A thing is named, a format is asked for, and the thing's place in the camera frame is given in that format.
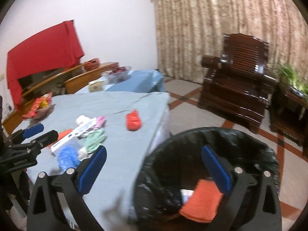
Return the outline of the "red apples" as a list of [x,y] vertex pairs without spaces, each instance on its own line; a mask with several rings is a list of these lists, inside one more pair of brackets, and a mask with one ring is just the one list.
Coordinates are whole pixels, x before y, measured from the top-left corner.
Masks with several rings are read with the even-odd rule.
[[112,71],[110,72],[110,74],[118,74],[118,73],[123,73],[126,72],[127,68],[125,66],[123,67],[117,67],[115,69],[112,69]]

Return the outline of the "blue table cover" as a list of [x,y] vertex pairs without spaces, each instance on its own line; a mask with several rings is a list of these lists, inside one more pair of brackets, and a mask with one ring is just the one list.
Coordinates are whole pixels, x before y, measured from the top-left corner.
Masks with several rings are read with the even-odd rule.
[[163,74],[157,70],[131,71],[127,80],[118,84],[104,85],[104,91],[126,91],[135,93],[165,92]]

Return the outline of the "pink face mask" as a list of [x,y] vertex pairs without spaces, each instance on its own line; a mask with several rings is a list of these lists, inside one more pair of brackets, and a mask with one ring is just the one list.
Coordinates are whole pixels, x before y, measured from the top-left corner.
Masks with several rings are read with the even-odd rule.
[[105,116],[99,116],[96,118],[96,125],[95,128],[101,128],[104,126],[104,123],[106,121]]

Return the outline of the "red plastic bag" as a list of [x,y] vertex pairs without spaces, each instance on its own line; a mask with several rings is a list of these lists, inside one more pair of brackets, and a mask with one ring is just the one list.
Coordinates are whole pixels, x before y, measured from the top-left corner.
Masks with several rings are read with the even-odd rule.
[[129,131],[137,131],[142,127],[142,121],[137,110],[126,115],[126,128]]

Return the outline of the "green potted plant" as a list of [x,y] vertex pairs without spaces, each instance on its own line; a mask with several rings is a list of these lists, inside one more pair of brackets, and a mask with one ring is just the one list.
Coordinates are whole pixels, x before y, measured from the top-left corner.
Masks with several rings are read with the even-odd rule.
[[286,83],[290,90],[301,98],[307,98],[307,81],[289,63],[278,65],[279,80]]

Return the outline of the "red cloth cover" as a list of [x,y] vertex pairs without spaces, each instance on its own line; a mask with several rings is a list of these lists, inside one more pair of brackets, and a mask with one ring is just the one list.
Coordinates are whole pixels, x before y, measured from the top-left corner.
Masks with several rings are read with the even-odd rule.
[[79,64],[84,56],[74,22],[64,21],[47,28],[12,48],[7,53],[7,86],[15,107],[22,102],[19,79]]

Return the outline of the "green rubber glove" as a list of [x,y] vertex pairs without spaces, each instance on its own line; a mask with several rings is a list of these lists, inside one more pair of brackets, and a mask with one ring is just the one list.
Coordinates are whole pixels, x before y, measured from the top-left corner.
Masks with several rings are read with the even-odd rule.
[[95,150],[102,144],[106,139],[104,128],[94,129],[85,138],[84,147],[88,154],[95,152]]

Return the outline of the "dark wooden side table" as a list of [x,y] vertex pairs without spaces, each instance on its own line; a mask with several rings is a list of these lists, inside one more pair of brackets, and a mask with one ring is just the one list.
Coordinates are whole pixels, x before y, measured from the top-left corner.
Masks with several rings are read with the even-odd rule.
[[271,97],[270,129],[282,132],[303,148],[307,157],[307,100],[302,92],[280,81]]

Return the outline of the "blue plastic bag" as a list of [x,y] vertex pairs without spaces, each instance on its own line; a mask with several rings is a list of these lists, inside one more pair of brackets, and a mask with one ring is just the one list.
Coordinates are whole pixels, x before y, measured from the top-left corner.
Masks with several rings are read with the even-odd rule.
[[69,168],[77,168],[77,166],[80,164],[77,150],[71,146],[65,146],[61,149],[57,161],[59,168],[63,172]]

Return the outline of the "beige patterned curtain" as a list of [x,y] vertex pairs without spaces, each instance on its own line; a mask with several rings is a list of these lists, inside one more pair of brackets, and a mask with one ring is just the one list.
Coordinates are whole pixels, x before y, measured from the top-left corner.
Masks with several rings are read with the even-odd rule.
[[269,43],[268,64],[289,63],[307,77],[307,22],[292,0],[152,0],[158,69],[202,82],[204,55],[220,56],[225,34]]

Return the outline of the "white toothpaste box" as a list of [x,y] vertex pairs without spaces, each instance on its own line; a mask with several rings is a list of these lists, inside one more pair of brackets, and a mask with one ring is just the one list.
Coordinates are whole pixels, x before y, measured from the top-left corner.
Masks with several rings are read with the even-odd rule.
[[80,148],[80,143],[78,138],[74,134],[66,135],[64,138],[62,138],[60,141],[55,143],[51,146],[51,151],[53,153],[58,152],[60,149],[64,148],[65,146],[71,146],[75,149]]

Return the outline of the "orange foam fruit net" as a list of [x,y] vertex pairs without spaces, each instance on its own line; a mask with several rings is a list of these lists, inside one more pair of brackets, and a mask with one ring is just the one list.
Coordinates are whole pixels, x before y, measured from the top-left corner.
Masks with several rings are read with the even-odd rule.
[[197,223],[210,223],[217,214],[222,197],[215,182],[200,179],[179,214]]

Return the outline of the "white printed packaging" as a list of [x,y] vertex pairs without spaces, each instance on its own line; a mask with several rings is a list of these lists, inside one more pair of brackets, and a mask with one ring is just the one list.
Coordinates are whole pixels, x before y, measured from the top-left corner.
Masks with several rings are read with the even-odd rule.
[[96,117],[95,118],[91,118],[91,121],[86,123],[86,124],[84,124],[84,125],[77,126],[72,131],[72,134],[74,134],[76,137],[79,137],[79,136],[83,135],[85,132],[95,128],[95,125],[96,125]]

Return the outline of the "tissue box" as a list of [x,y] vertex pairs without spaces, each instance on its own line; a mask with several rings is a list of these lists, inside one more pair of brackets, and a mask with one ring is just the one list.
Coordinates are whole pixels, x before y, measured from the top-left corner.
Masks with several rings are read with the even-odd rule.
[[88,91],[89,93],[104,91],[105,82],[101,80],[93,80],[88,83]]

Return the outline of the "glass fruit bowl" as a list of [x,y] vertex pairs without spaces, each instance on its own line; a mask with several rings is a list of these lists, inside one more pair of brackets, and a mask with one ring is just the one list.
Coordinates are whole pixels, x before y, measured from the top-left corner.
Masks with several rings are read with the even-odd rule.
[[112,70],[103,72],[102,73],[103,80],[107,81],[108,84],[117,84],[125,80],[128,80],[128,78],[130,77],[130,73],[131,73],[131,67],[130,66],[125,66],[125,67],[127,68],[127,71],[123,73],[110,74]]

